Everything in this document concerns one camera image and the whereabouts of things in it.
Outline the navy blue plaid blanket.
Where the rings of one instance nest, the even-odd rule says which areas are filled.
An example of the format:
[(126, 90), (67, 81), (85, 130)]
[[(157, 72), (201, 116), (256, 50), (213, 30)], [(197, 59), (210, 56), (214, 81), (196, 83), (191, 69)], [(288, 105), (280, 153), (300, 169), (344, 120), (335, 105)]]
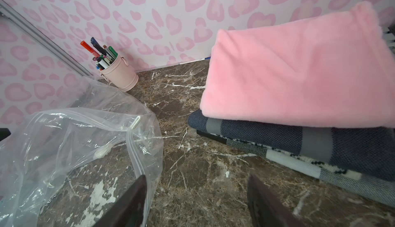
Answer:
[(200, 132), (266, 145), (386, 181), (395, 180), (395, 131), (391, 128), (312, 128), (208, 118), (201, 110), (188, 117)]

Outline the clear plastic vacuum bag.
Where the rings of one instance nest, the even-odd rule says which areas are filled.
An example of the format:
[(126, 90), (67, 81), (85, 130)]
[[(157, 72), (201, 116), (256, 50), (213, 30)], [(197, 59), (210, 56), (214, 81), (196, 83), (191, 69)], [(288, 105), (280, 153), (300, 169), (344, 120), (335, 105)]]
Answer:
[(147, 179), (144, 227), (163, 171), (158, 120), (136, 98), (87, 77), (56, 109), (25, 117), (1, 141), (1, 226), (35, 227), (71, 171), (119, 144), (127, 148), (135, 181)]

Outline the houndstooth black white blanket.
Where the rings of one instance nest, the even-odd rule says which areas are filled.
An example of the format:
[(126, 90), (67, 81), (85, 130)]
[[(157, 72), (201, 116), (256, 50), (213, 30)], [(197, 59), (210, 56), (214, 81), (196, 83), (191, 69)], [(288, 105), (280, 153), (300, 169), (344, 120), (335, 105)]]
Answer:
[(266, 158), (317, 179), (324, 170), (328, 171), (330, 174), (338, 174), (353, 180), (359, 180), (362, 177), (362, 174), (359, 172), (341, 169), (337, 166), (332, 166), (304, 156), (296, 156), (291, 153), (288, 154), (269, 150)]

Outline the pink fleece blanket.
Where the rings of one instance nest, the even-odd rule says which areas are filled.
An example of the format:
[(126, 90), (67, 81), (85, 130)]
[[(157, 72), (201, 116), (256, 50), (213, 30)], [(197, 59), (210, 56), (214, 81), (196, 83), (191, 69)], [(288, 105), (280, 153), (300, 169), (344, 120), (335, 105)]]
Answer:
[(306, 127), (395, 125), (395, 57), (368, 1), (349, 11), (219, 30), (200, 109), (211, 118)]

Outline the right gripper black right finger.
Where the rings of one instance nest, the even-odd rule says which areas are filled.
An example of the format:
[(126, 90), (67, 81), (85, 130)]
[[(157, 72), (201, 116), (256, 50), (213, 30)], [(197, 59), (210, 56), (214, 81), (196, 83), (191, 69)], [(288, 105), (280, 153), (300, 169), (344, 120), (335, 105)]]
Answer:
[(254, 174), (247, 183), (248, 208), (254, 227), (302, 227), (303, 224)]

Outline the grey black checked blanket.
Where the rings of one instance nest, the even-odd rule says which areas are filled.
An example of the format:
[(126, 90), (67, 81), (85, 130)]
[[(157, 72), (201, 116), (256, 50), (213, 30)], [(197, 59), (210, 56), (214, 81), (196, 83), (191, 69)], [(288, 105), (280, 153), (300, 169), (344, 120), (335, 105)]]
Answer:
[(395, 206), (394, 182), (384, 181), (357, 172), (330, 169), (329, 166), (320, 165), (317, 161), (312, 159), (295, 156), (289, 152), (281, 151), (265, 145), (244, 143), (235, 139), (208, 134), (199, 130), (196, 133), (200, 136), (218, 141), (243, 152), (255, 154), (370, 200), (391, 207)]

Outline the blue capped pen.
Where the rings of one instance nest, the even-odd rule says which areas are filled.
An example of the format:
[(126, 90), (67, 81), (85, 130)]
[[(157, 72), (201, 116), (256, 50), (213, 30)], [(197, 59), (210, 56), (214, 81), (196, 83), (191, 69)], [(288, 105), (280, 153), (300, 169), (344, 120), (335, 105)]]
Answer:
[(100, 44), (96, 41), (96, 39), (94, 37), (91, 37), (91, 44), (103, 56), (107, 56), (108, 55), (107, 51), (103, 47), (100, 46)]

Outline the red marker pen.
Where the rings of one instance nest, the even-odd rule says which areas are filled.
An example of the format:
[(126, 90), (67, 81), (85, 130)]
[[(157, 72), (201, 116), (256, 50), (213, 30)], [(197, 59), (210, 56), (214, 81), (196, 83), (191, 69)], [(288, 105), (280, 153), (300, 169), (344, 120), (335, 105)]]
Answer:
[(88, 43), (81, 41), (80, 45), (84, 47), (89, 53), (91, 53), (95, 58), (100, 57), (100, 54), (94, 50)]

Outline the pink metal pen cup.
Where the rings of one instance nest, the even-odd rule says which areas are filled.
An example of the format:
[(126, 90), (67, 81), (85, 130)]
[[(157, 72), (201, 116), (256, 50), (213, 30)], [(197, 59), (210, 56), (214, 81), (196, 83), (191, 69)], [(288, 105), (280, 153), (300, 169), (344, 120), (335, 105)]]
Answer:
[(134, 69), (128, 64), (127, 60), (118, 55), (114, 62), (104, 70), (100, 75), (109, 83), (114, 84), (123, 92), (133, 89), (139, 77)]

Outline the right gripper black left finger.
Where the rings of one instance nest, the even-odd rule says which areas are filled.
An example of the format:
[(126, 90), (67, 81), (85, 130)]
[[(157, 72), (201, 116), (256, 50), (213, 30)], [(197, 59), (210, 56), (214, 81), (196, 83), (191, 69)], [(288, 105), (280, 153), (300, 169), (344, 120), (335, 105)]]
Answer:
[(141, 227), (147, 188), (146, 176), (139, 176), (93, 227)]

